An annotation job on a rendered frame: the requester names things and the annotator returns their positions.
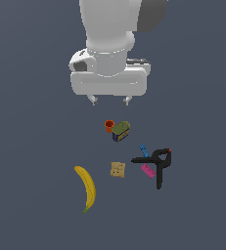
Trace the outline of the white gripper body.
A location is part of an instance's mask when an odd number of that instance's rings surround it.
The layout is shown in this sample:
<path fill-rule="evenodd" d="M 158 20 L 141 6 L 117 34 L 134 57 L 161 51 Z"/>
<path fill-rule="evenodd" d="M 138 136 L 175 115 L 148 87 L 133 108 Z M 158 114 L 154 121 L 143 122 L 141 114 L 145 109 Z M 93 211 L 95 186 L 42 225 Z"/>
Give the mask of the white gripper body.
<path fill-rule="evenodd" d="M 70 75 L 72 90 L 76 95 L 142 96 L 147 90 L 147 76 L 151 63 L 144 60 L 127 60 L 126 68 L 112 77 L 94 72 L 73 72 Z"/>

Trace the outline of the small orange cup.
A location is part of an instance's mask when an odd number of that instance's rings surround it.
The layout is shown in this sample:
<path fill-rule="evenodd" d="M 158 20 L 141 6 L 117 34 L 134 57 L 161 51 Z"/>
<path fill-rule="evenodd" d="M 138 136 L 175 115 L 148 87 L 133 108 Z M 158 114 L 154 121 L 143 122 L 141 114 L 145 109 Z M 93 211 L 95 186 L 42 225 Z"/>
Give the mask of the small orange cup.
<path fill-rule="evenodd" d="M 113 126 L 114 126 L 114 122 L 112 120 L 107 120 L 105 122 L 106 131 L 108 133 L 110 133 L 112 131 Z"/>

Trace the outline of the blue can with green lid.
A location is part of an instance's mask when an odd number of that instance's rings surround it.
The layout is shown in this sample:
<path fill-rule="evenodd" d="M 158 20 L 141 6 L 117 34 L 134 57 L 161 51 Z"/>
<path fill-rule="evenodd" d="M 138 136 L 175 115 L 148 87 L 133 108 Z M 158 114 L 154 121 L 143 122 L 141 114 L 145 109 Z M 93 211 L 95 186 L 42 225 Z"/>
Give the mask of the blue can with green lid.
<path fill-rule="evenodd" d="M 130 130 L 130 124 L 127 121 L 121 121 L 112 128 L 113 140 L 116 143 L 122 141 L 128 136 Z"/>

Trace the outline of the small blue toy piece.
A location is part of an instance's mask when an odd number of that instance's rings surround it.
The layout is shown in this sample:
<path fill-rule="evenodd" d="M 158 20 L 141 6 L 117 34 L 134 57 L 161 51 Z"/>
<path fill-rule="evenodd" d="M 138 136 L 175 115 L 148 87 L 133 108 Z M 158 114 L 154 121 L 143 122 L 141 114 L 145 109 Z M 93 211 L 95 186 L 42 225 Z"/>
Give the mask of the small blue toy piece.
<path fill-rule="evenodd" d="M 142 150 L 144 157 L 150 157 L 150 155 L 146 151 L 146 146 L 145 145 L 140 145 L 139 148 Z"/>

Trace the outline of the tan cracker-like block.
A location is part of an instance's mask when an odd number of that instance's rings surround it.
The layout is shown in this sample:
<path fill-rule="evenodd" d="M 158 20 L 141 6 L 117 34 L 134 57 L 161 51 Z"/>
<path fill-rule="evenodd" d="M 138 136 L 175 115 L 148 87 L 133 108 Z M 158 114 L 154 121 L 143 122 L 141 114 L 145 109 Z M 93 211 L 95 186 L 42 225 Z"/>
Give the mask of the tan cracker-like block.
<path fill-rule="evenodd" d="M 111 162 L 111 176 L 112 177 L 124 177 L 125 164 L 121 162 Z"/>

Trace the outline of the black spring clamp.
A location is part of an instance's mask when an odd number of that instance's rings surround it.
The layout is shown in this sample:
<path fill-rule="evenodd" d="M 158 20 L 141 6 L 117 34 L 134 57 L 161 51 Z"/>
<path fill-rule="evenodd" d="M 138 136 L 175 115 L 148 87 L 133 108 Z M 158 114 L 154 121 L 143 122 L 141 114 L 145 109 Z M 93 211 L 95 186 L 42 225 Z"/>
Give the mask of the black spring clamp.
<path fill-rule="evenodd" d="M 162 170 L 171 164 L 171 149 L 157 149 L 149 155 L 150 157 L 132 158 L 131 162 L 149 165 L 157 173 L 155 175 L 157 177 L 157 189 L 160 189 L 162 184 Z"/>

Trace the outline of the pink rectangular block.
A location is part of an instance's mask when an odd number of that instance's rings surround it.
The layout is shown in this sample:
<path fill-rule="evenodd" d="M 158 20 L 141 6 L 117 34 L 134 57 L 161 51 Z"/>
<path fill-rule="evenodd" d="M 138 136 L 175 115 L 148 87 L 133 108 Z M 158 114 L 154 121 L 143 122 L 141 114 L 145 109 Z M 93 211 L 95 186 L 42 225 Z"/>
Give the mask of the pink rectangular block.
<path fill-rule="evenodd" d="M 157 173 L 147 164 L 143 164 L 141 169 L 150 177 L 153 178 Z"/>

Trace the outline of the yellow banana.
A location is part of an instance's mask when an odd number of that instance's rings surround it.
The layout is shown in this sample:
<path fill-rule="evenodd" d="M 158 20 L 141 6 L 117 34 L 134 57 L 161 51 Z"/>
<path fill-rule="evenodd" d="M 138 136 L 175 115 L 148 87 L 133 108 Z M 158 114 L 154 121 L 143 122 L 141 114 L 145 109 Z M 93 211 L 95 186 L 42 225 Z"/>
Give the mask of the yellow banana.
<path fill-rule="evenodd" d="M 74 167 L 75 172 L 83 181 L 86 188 L 86 207 L 83 213 L 86 213 L 94 204 L 96 198 L 96 188 L 91 175 L 81 166 Z"/>

